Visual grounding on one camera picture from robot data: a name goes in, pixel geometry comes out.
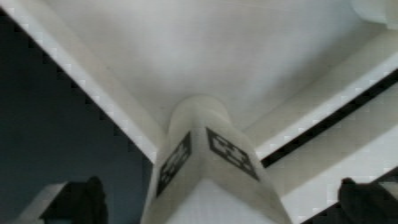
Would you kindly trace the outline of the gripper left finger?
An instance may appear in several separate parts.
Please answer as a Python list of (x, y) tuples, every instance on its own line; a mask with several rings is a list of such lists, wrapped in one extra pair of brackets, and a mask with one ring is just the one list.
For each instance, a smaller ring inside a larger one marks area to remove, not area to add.
[(107, 194), (96, 176), (50, 184), (7, 224), (109, 224)]

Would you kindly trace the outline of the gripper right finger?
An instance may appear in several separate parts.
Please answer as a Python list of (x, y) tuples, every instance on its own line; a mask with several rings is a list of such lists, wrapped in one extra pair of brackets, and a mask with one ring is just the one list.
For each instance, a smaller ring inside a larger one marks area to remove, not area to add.
[(338, 203), (302, 224), (398, 224), (398, 182), (341, 180)]

